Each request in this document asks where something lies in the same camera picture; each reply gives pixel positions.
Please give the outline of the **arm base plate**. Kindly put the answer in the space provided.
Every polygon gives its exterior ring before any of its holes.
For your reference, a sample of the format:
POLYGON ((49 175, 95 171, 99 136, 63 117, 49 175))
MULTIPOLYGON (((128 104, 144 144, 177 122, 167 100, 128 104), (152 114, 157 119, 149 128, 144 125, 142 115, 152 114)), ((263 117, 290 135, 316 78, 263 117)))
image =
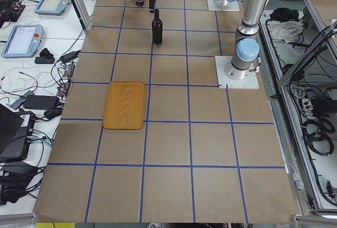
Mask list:
POLYGON ((259 89, 253 63, 246 70, 237 70, 232 66, 231 56, 215 56, 215 66, 219 88, 259 89))
POLYGON ((229 2, 227 0, 207 0, 209 11, 238 12, 240 10, 238 0, 229 2))

